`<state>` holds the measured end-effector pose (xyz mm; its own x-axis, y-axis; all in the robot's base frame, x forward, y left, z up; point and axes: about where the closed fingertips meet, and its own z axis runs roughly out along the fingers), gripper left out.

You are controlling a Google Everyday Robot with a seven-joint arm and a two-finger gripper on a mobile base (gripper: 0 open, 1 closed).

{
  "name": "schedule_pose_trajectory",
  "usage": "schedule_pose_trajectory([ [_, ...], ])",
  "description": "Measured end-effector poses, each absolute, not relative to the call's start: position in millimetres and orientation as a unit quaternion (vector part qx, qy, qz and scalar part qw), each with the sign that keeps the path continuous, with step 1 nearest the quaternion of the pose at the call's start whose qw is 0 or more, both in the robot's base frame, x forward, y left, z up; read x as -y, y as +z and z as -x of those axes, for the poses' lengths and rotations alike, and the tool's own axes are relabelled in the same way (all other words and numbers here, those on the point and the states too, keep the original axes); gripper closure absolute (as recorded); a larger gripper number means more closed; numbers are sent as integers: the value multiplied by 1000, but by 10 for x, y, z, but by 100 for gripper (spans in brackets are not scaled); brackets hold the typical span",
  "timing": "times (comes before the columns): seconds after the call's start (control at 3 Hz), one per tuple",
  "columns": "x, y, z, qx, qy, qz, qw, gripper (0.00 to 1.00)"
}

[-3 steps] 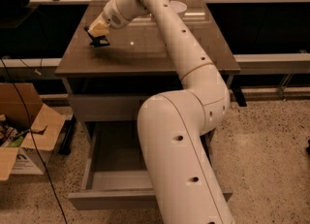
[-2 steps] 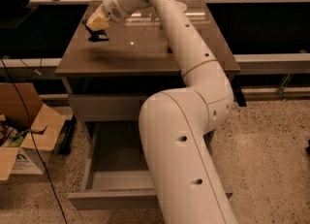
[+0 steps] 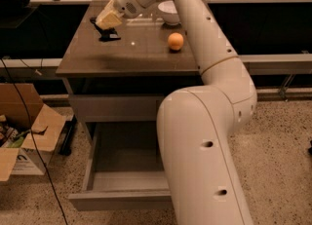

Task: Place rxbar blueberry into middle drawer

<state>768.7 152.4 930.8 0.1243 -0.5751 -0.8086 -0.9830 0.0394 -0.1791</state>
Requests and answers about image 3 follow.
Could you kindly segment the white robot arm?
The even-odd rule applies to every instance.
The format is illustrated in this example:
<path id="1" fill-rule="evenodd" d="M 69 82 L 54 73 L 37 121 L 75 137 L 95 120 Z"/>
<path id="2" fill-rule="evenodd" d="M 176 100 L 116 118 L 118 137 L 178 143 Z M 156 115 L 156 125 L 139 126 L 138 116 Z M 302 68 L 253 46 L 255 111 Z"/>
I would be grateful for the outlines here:
<path id="1" fill-rule="evenodd" d="M 108 29 L 158 0 L 111 0 L 96 18 Z M 169 94 L 157 136 L 178 225 L 254 225 L 228 145 L 253 115 L 245 65 L 202 0 L 173 0 L 203 81 Z"/>

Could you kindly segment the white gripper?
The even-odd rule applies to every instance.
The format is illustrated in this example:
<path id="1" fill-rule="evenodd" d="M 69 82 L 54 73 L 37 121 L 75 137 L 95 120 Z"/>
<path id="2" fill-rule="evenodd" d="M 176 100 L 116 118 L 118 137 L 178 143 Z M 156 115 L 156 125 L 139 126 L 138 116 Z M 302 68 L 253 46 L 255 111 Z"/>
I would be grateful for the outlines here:
<path id="1" fill-rule="evenodd" d="M 122 23 L 122 17 L 134 19 L 143 11 L 137 0 L 110 0 L 96 17 L 96 25 L 102 30 L 114 28 Z"/>

